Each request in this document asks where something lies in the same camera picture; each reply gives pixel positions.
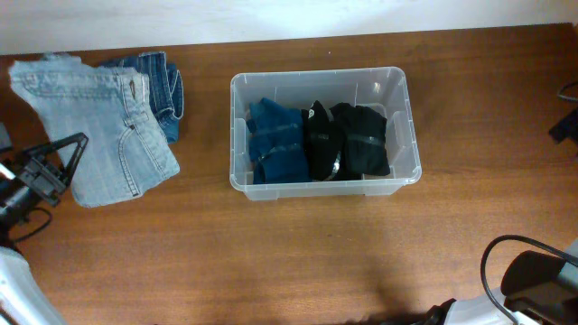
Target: white wall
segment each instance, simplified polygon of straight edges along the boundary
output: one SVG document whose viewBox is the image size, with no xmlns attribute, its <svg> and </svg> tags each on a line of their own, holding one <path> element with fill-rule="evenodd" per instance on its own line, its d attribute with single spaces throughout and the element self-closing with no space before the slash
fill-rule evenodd
<svg viewBox="0 0 578 325">
<path fill-rule="evenodd" d="M 578 23 L 578 0 L 0 0 L 0 54 Z"/>
</svg>

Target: folded clothing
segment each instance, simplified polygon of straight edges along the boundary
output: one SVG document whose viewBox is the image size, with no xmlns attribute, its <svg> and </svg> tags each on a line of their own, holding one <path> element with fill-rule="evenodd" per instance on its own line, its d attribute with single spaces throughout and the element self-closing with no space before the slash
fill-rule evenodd
<svg viewBox="0 0 578 325">
<path fill-rule="evenodd" d="M 78 132 L 89 138 L 71 184 L 79 205 L 134 199 L 179 172 L 149 106 L 149 79 L 134 68 L 92 68 L 80 58 L 49 55 L 17 61 L 9 74 L 51 141 Z M 67 162 L 73 151 L 59 155 Z"/>
<path fill-rule="evenodd" d="M 141 53 L 121 59 L 108 60 L 102 67 L 135 68 L 149 79 L 149 103 L 154 117 L 163 129 L 169 144 L 179 139 L 179 121 L 184 113 L 181 73 L 176 65 L 167 63 L 163 51 Z"/>
<path fill-rule="evenodd" d="M 303 112 L 303 121 L 305 153 L 314 180 L 359 180 L 364 173 L 390 173 L 387 120 L 373 109 L 347 103 L 327 109 L 315 101 Z"/>
<path fill-rule="evenodd" d="M 262 98 L 249 105 L 249 157 L 255 163 L 253 184 L 311 181 L 303 151 L 303 120 L 298 109 Z"/>
</svg>

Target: storage box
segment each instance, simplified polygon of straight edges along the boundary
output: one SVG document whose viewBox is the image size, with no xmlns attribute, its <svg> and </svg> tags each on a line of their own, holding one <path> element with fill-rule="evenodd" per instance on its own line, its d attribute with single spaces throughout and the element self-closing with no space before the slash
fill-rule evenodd
<svg viewBox="0 0 578 325">
<path fill-rule="evenodd" d="M 249 103 L 273 99 L 283 107 L 309 109 L 315 100 L 330 108 L 345 102 L 371 107 L 387 118 L 391 173 L 360 181 L 253 185 L 249 160 Z M 231 185 L 250 200 L 321 195 L 390 195 L 422 175 L 405 73 L 396 67 L 301 72 L 240 73 L 231 80 Z"/>
</svg>

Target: wood grain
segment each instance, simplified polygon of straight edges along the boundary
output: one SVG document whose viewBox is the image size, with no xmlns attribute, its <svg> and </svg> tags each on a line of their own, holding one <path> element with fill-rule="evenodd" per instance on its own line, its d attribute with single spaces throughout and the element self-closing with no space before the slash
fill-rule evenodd
<svg viewBox="0 0 578 325">
<path fill-rule="evenodd" d="M 577 148 L 548 129 L 573 107 L 571 24 L 73 53 L 91 65 L 163 50 L 185 88 L 181 173 L 141 199 L 83 209 L 66 193 L 20 248 L 71 324 L 338 323 L 482 294 L 502 234 L 578 237 Z M 17 148 L 47 138 L 9 88 Z M 390 197 L 251 202 L 228 182 L 229 82 L 239 72 L 397 66 L 407 75 L 422 179 Z M 526 246 L 498 246 L 491 285 Z"/>
</svg>

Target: blue folded garment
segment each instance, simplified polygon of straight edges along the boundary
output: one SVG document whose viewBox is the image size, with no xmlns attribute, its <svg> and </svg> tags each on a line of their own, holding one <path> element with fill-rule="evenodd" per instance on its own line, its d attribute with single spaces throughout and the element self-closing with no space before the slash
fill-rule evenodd
<svg viewBox="0 0 578 325">
<path fill-rule="evenodd" d="M 311 181 L 303 150 L 303 119 L 298 109 L 288 109 L 263 98 L 249 105 L 247 121 L 249 157 L 255 163 L 253 184 Z"/>
</svg>

